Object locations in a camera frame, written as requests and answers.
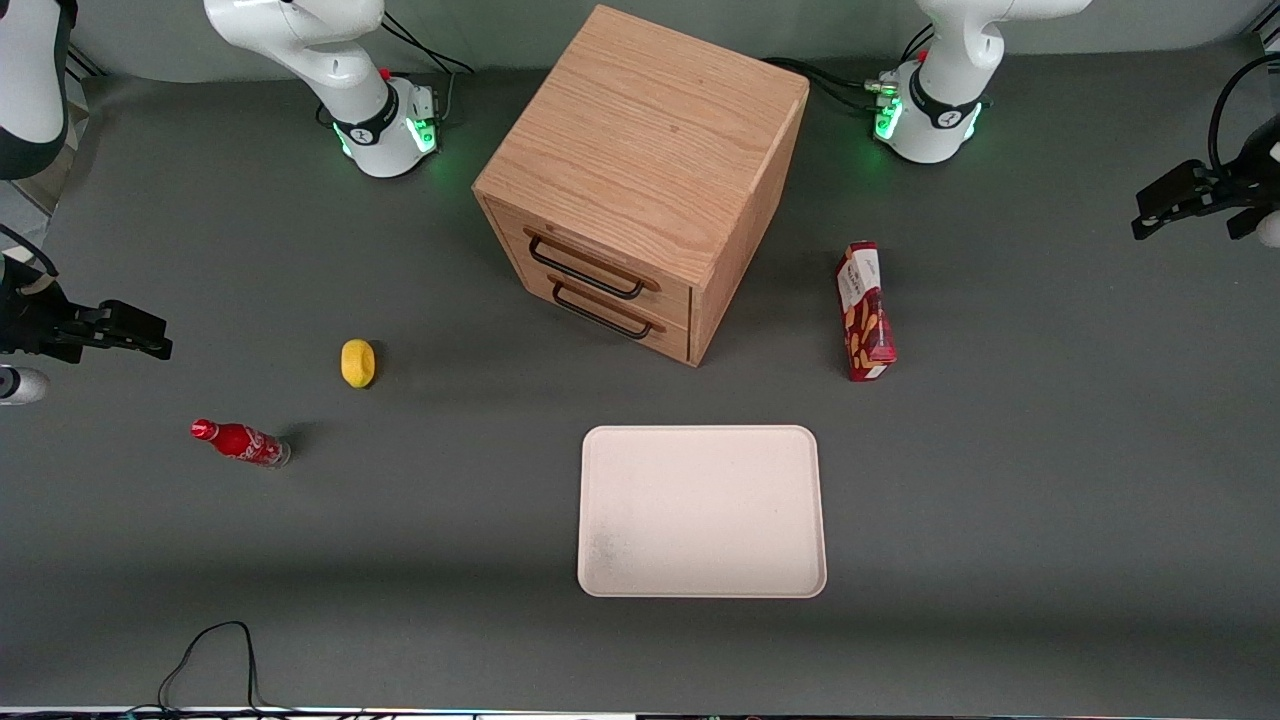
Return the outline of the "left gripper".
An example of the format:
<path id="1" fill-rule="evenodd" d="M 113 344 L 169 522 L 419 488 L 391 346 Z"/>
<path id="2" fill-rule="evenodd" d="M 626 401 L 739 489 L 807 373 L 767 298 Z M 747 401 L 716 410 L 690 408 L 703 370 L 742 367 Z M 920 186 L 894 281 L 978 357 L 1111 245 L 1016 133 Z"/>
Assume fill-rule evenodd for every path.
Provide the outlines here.
<path id="1" fill-rule="evenodd" d="M 1210 120 L 1210 169 L 1201 160 L 1187 160 L 1138 192 L 1134 240 L 1147 240 L 1174 222 L 1235 209 L 1226 220 L 1231 240 L 1257 234 L 1261 242 L 1277 241 L 1279 115 L 1251 132 L 1230 161 L 1220 158 L 1220 126 L 1217 111 Z"/>

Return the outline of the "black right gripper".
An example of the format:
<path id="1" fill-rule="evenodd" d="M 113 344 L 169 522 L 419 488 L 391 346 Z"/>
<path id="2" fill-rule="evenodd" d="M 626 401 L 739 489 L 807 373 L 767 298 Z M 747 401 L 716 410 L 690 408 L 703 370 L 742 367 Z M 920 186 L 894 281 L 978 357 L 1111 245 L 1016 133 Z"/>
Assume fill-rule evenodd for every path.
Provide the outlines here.
<path id="1" fill-rule="evenodd" d="M 92 333 L 83 313 L 60 284 L 42 272 L 17 260 L 3 263 L 1 354 L 29 354 L 68 364 L 81 363 L 83 347 L 123 348 L 166 361 L 173 342 L 166 323 L 119 300 L 102 301 Z"/>

